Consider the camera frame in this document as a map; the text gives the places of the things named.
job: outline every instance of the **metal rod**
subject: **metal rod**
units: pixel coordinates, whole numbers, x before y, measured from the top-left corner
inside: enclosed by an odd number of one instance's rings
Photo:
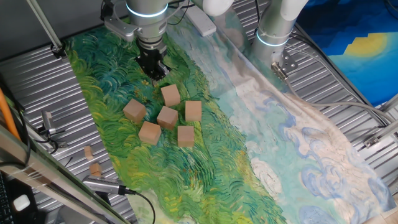
[[[129,223],[44,149],[36,146],[37,151],[32,151],[30,154],[29,168],[24,169],[23,172],[9,166],[0,167],[0,169],[96,222],[105,224],[106,222],[100,216],[103,215],[113,223]],[[10,161],[9,155],[12,155],[15,161],[25,160],[26,145],[2,126],[0,126],[0,147],[0,160]],[[63,192],[51,186],[57,186]]]
[[[62,48],[62,43],[60,39],[57,37],[56,33],[52,29],[50,22],[47,20],[45,14],[43,13],[42,9],[40,8],[39,4],[36,0],[26,0],[29,4],[30,8],[33,10],[34,14],[36,15],[37,19],[41,23],[42,27],[44,28],[45,32],[49,36],[53,45],[57,48],[57,50]]]

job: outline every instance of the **metal table surface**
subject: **metal table surface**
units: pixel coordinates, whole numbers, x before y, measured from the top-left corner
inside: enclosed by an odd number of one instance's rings
[[[68,59],[55,58],[50,46],[46,46],[1,62],[0,73],[33,127],[41,127],[44,110],[52,113],[58,129],[65,130],[53,138],[68,145],[53,154],[59,163],[67,165],[80,180],[90,175],[89,166],[95,162],[100,164],[103,177],[118,178]],[[91,161],[83,150],[89,145],[94,155]],[[34,195],[38,208],[49,212],[47,223],[53,223],[62,204],[36,190]],[[124,218],[136,219],[126,196],[110,195],[109,199]]]

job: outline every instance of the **white cable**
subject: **white cable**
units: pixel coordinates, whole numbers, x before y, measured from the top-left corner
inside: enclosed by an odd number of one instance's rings
[[[117,20],[120,20],[120,18],[119,18],[119,16],[118,16],[118,14],[116,13],[116,7],[115,7],[115,6],[116,6],[117,4],[119,4],[119,3],[121,3],[121,2],[125,2],[125,1],[124,1],[124,0],[117,1],[117,2],[115,2],[114,5],[113,5],[113,14],[114,14],[114,16],[116,16],[115,19],[117,19]],[[176,8],[176,9],[174,10],[173,13],[171,13],[170,15],[168,15],[166,18],[162,19],[161,21],[157,21],[157,22],[155,22],[155,23],[153,23],[153,24],[148,24],[148,25],[143,25],[143,26],[138,26],[138,27],[139,27],[139,28],[146,28],[146,27],[156,26],[156,25],[163,24],[163,23],[167,22],[168,19],[170,19],[172,16],[174,16],[174,15],[182,8],[182,6],[184,5],[184,3],[186,3],[186,2],[189,4],[189,0],[184,0],[183,4],[180,4],[180,5],[178,6],[178,8]]]
[[[296,52],[300,52],[300,53],[302,53],[302,54],[305,54],[305,55],[308,55],[308,56],[314,58],[315,60],[317,60],[318,62],[320,62],[323,66],[325,66],[325,68],[333,75],[333,73],[329,70],[329,68],[328,68],[321,60],[315,58],[313,55],[309,54],[308,52],[303,51],[304,49],[300,49],[300,48],[298,48],[298,47],[296,47],[296,46],[293,46],[293,45],[290,45],[290,44],[286,44],[286,47],[289,48],[290,50],[294,50],[294,51],[296,51]],[[288,88],[291,90],[291,92],[292,92],[295,96],[301,98],[301,97],[296,93],[296,91],[293,89],[292,84],[290,84],[289,80],[285,80],[285,82],[286,82],[286,85],[288,86]],[[328,107],[328,106],[341,106],[341,105],[358,106],[358,107],[362,107],[362,108],[365,108],[365,109],[367,109],[367,110],[371,110],[371,111],[375,112],[375,113],[378,114],[379,116],[382,116],[382,117],[386,118],[390,123],[393,123],[393,122],[395,121],[395,120],[392,119],[389,115],[387,115],[385,112],[383,112],[383,111],[381,111],[381,110],[378,110],[378,109],[376,109],[376,108],[374,108],[374,107],[372,107],[372,106],[366,105],[366,104],[364,104],[364,103],[343,102],[343,101],[341,101],[341,102],[335,102],[335,103],[310,103],[310,102],[308,102],[308,103],[309,103],[311,106],[313,106],[313,107]]]

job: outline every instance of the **wooden cube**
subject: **wooden cube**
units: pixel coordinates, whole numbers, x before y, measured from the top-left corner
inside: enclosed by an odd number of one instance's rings
[[[193,147],[195,145],[195,130],[193,126],[178,127],[178,146]]]
[[[86,158],[90,161],[94,159],[93,157],[93,150],[91,149],[91,146],[85,146],[85,156]]]
[[[90,165],[90,172],[91,172],[91,174],[95,174],[97,172],[101,173],[102,168],[98,163],[94,163],[94,164]]]
[[[133,122],[140,123],[147,114],[147,110],[140,102],[135,99],[131,99],[130,102],[124,107],[123,113]]]
[[[138,136],[142,142],[146,142],[155,146],[161,134],[162,130],[160,129],[159,125],[144,121]]]
[[[201,101],[185,102],[185,120],[201,121]]]
[[[157,124],[162,128],[173,130],[175,123],[178,120],[178,112],[172,108],[163,106],[159,115],[157,116]]]
[[[101,173],[101,172],[95,172],[95,173],[92,174],[92,175],[95,175],[95,176],[97,176],[97,177],[102,177],[102,173]]]
[[[180,93],[175,84],[161,88],[166,106],[174,106],[181,102]]]

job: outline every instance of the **cable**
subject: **cable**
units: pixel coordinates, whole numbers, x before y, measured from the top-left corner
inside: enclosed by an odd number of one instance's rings
[[[152,212],[154,213],[154,221],[152,222],[152,224],[155,224],[155,220],[156,220],[155,208],[154,208],[153,204],[150,202],[150,200],[147,197],[143,196],[142,194],[136,192],[135,190],[126,189],[126,194],[138,195],[138,196],[142,197],[143,199],[145,199],[149,203],[150,207],[152,208]]]
[[[308,56],[310,56],[311,58],[313,58],[313,59],[315,59],[316,61],[318,61],[319,63],[321,63],[321,64],[325,67],[325,69],[328,70],[328,72],[335,78],[335,80],[337,80],[337,82],[338,82],[348,93],[350,93],[350,94],[353,95],[358,101],[360,101],[360,102],[363,103],[363,101],[362,101],[361,99],[359,99],[354,93],[352,93],[351,91],[349,91],[349,90],[347,89],[347,87],[345,87],[345,86],[339,81],[339,79],[337,79],[337,78],[335,77],[334,73],[331,72],[330,69],[329,69],[321,60],[317,59],[315,56],[309,54],[308,52],[304,51],[304,49],[301,49],[301,48],[299,48],[299,47],[296,47],[296,46],[293,46],[293,45],[290,45],[290,44],[286,44],[286,47],[287,47],[288,49],[290,49],[290,50],[294,50],[294,51],[296,51],[296,52],[299,52],[299,53],[303,53],[303,54],[305,54],[305,55],[308,55]]]
[[[5,88],[5,90],[7,92],[11,93],[10,89],[8,89],[8,87],[6,85],[3,85],[2,87]],[[30,152],[31,152],[32,149],[30,147],[30,137],[29,137],[29,133],[28,133],[28,130],[27,130],[25,118],[24,118],[24,115],[22,113],[22,109],[20,108],[20,104],[17,102],[17,100],[14,98],[14,96],[12,94],[9,96],[9,99],[14,102],[16,110],[18,111],[19,119],[21,120],[21,123],[22,123],[22,128],[23,128],[23,132],[24,132],[23,135],[26,138],[24,143],[26,144],[26,147],[27,147],[26,158],[25,158],[25,166],[28,166],[29,159],[30,159]]]
[[[260,7],[259,7],[259,2],[258,2],[258,0],[254,0],[254,2],[256,3],[257,19],[259,20],[258,22],[260,22]]]
[[[2,111],[4,119],[6,120],[8,131],[11,132],[11,134],[15,136],[15,138],[21,140],[21,137],[19,137],[18,134],[17,126],[15,126],[14,118],[12,118],[10,107],[8,106],[6,97],[4,96],[4,93],[1,91],[1,89],[0,89],[0,109]]]
[[[56,141],[54,141],[52,139],[50,139],[50,140],[51,140],[52,143],[54,143],[54,150],[52,152],[50,152],[50,154],[52,155],[52,154],[54,154],[55,152],[58,151],[59,145],[58,145],[58,142],[56,142]]]
[[[300,50],[293,49],[293,48],[291,48],[291,47],[296,47],[296,46],[293,46],[293,45],[290,45],[290,44],[286,44],[286,47],[289,48],[290,50],[294,50],[294,51],[296,51],[296,52],[300,52],[300,53],[306,54],[306,55],[308,55],[308,56],[314,58],[315,60],[317,60],[318,62],[320,62],[331,74],[333,74],[333,73],[329,70],[329,68],[328,68],[321,60],[317,59],[316,57],[314,57],[314,56],[311,55],[311,54],[308,54],[307,52],[304,52],[303,49],[300,49]],[[292,87],[292,85],[290,84],[290,82],[289,82],[288,80],[285,80],[285,82],[286,82],[286,85],[289,87],[289,89],[292,91],[292,93],[293,93],[295,96],[299,97],[299,95],[295,92],[295,90],[293,89],[293,87]],[[348,91],[349,93],[352,94],[352,92],[350,92],[349,90],[347,90],[347,89],[345,88],[345,86],[344,86],[342,83],[340,83],[340,84],[343,86],[343,88],[344,88],[346,91]],[[327,107],[327,106],[339,106],[339,105],[358,106],[358,107],[362,107],[362,108],[365,108],[365,109],[368,109],[368,110],[371,110],[371,111],[375,112],[375,113],[378,114],[379,116],[382,116],[382,117],[386,118],[386,119],[387,119],[389,122],[391,122],[391,123],[393,123],[393,122],[395,121],[394,119],[392,119],[390,116],[388,116],[387,114],[385,114],[385,113],[382,112],[381,110],[378,110],[378,109],[376,109],[376,108],[374,108],[374,107],[372,107],[372,106],[366,105],[366,104],[364,104],[364,103],[356,103],[356,102],[335,102],[335,103],[309,103],[309,104],[310,104],[311,106],[314,106],[314,107]]]
[[[182,19],[184,18],[184,16],[185,16],[185,14],[187,13],[187,11],[188,11],[188,6],[186,6],[186,10],[185,10],[185,12],[184,12],[184,14],[182,14],[182,17],[181,17],[181,19],[177,22],[177,23],[174,23],[174,24],[171,24],[171,23],[167,23],[168,25],[171,25],[171,26],[176,26],[176,25],[179,25],[180,24],[180,22],[182,21]]]
[[[189,6],[182,6],[181,9],[186,9],[186,8],[190,8],[190,7],[193,7],[193,6],[195,6],[195,4],[191,4],[191,5],[189,5]],[[171,8],[171,9],[176,9],[176,8],[178,8],[178,7],[177,7],[177,6],[169,6],[169,8]]]

